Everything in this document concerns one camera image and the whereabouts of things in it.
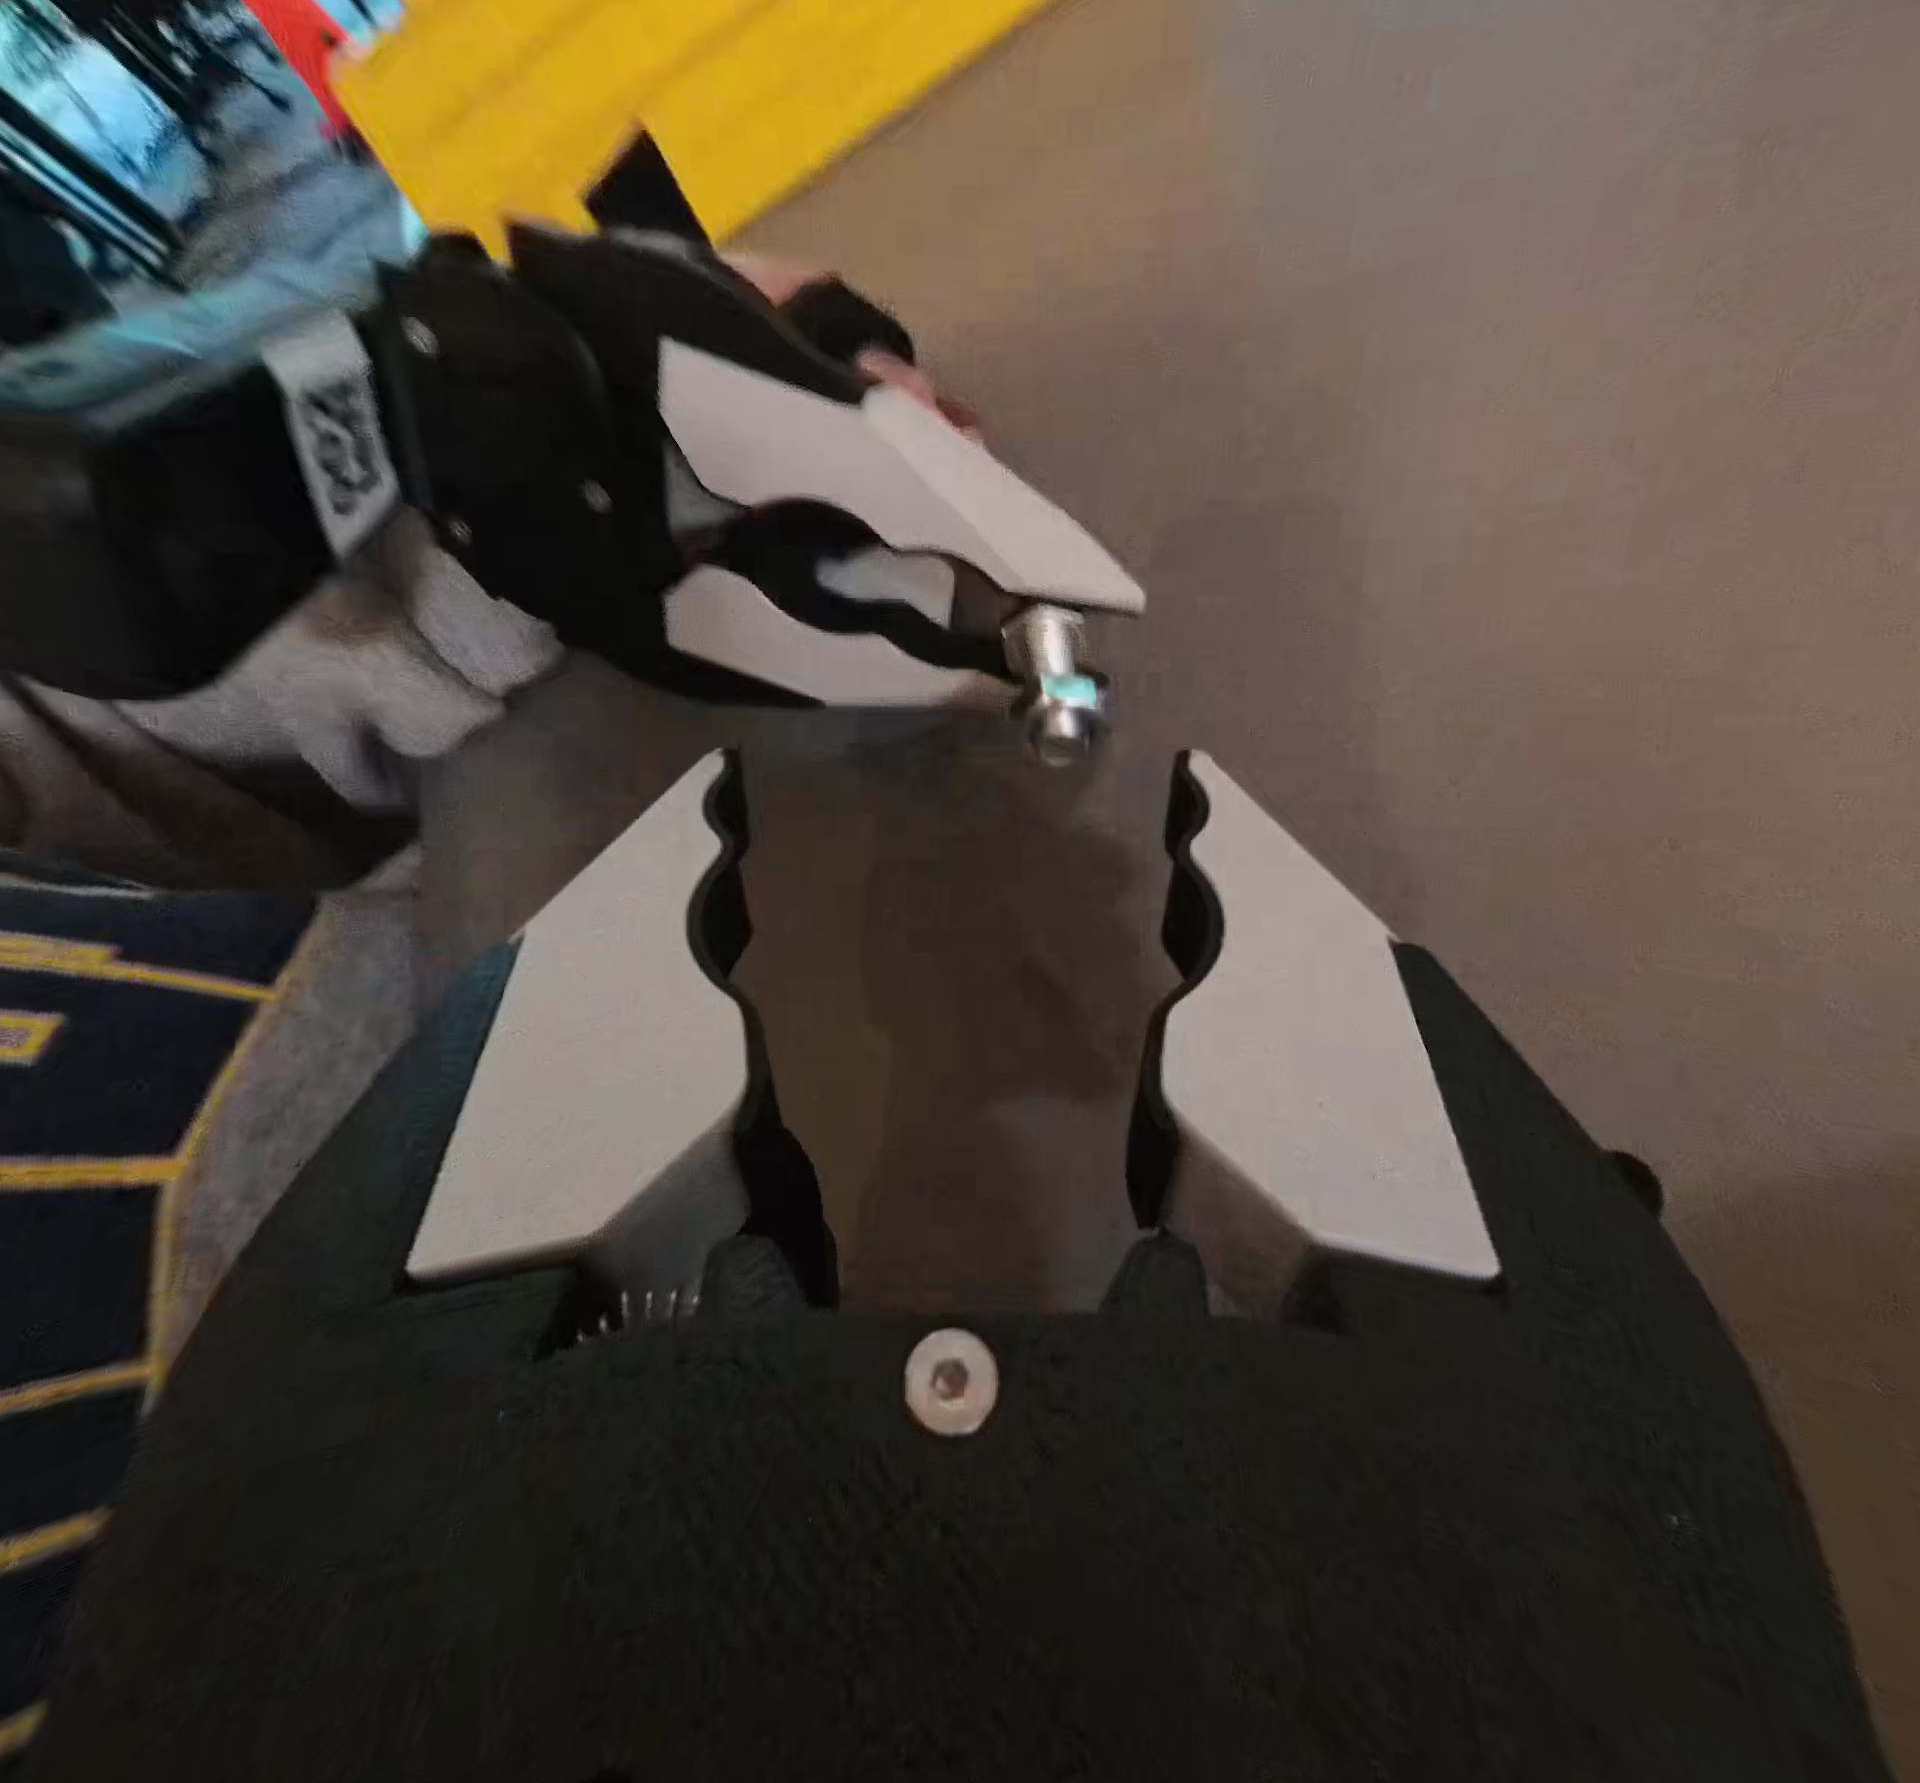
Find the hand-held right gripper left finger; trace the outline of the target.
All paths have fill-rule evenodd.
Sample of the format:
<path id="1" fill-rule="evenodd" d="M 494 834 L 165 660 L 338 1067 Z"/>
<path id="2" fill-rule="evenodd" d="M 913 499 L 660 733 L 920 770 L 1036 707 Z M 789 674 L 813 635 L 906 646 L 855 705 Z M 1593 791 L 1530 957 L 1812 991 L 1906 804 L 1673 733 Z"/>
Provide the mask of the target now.
<path id="1" fill-rule="evenodd" d="M 416 1285 L 569 1267 L 689 1305 L 713 1249 L 774 1242 L 813 1305 L 838 1242 L 755 1007 L 740 759 L 693 761 L 518 933 L 406 1253 Z"/>

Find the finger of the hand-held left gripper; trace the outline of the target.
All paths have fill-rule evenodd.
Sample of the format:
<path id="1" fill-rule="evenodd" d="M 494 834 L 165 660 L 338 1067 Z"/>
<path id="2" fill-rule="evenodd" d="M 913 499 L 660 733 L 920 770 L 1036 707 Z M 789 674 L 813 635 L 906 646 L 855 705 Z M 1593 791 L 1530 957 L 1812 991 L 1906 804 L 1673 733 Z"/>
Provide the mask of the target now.
<path id="1" fill-rule="evenodd" d="M 823 709 L 1010 709 L 995 632 L 955 563 L 902 553 L 835 507 L 734 511 L 664 596 L 686 658 Z"/>
<path id="2" fill-rule="evenodd" d="M 659 419 L 699 485 L 760 508 L 816 500 L 902 553 L 958 560 L 1003 596 L 1142 614 L 1092 531 L 911 394 L 839 403 L 686 343 L 659 344 Z"/>

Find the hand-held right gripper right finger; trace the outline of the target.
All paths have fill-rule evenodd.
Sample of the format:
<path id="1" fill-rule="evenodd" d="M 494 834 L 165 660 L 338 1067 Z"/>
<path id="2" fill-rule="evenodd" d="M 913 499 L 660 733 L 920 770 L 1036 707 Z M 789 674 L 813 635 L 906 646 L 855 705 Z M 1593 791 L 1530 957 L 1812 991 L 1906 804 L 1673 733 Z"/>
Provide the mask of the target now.
<path id="1" fill-rule="evenodd" d="M 1387 924 L 1201 749 L 1172 765 L 1163 853 L 1175 983 L 1129 1123 L 1139 1226 L 1186 1242 L 1238 1317 L 1281 1317 L 1334 1265 L 1497 1285 Z"/>

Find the silver bolt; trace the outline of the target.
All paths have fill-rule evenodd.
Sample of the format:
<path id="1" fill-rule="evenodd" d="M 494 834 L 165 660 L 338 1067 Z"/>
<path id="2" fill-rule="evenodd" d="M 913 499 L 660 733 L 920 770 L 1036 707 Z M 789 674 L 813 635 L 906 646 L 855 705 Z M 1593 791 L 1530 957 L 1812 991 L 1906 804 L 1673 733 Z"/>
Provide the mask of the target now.
<path id="1" fill-rule="evenodd" d="M 1017 714 L 1021 717 L 1021 733 L 1031 755 L 1047 765 L 1065 765 L 1087 755 L 1102 742 L 1108 719 L 1096 734 L 1086 739 L 1045 734 L 1029 722 L 1036 675 L 1045 671 L 1084 671 L 1106 681 L 1092 666 L 1079 612 L 1055 603 L 1027 603 L 1013 617 L 1002 625 L 1000 640 L 1006 666 L 1017 683 Z"/>

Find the yellow plastic bin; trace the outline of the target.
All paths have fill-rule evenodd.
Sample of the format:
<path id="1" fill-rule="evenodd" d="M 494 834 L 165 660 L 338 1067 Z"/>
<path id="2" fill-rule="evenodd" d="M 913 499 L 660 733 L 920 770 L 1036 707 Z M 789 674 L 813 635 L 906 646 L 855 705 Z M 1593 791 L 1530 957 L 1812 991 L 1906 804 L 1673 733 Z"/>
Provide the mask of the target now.
<path id="1" fill-rule="evenodd" d="M 431 228 L 589 224 L 646 134 L 713 235 L 807 186 L 1058 0 L 399 0 L 337 92 Z"/>

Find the person's left forearm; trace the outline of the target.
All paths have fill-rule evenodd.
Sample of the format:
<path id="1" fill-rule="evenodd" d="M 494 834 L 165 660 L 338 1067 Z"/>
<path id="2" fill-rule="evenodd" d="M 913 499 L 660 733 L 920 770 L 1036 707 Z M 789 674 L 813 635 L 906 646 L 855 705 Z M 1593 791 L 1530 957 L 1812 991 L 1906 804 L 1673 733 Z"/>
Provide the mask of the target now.
<path id="1" fill-rule="evenodd" d="M 131 748 L 282 812 L 396 815 L 422 764 L 457 754 L 562 658 L 545 622 L 490 596 L 399 508 L 212 683 L 99 710 Z"/>

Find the person's left hand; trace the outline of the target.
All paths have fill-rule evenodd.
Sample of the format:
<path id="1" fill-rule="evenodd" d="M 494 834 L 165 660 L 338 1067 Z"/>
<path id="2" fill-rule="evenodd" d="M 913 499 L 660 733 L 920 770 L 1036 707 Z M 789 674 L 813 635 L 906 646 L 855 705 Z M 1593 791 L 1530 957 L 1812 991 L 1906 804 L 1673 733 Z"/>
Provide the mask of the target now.
<path id="1" fill-rule="evenodd" d="M 807 341 L 816 354 L 846 367 L 865 383 L 896 387 L 964 436 L 981 440 L 973 408 L 941 391 L 927 377 L 917 347 L 898 317 L 841 275 L 739 249 L 723 251 L 721 260 L 748 281 L 774 307 L 780 322 Z"/>

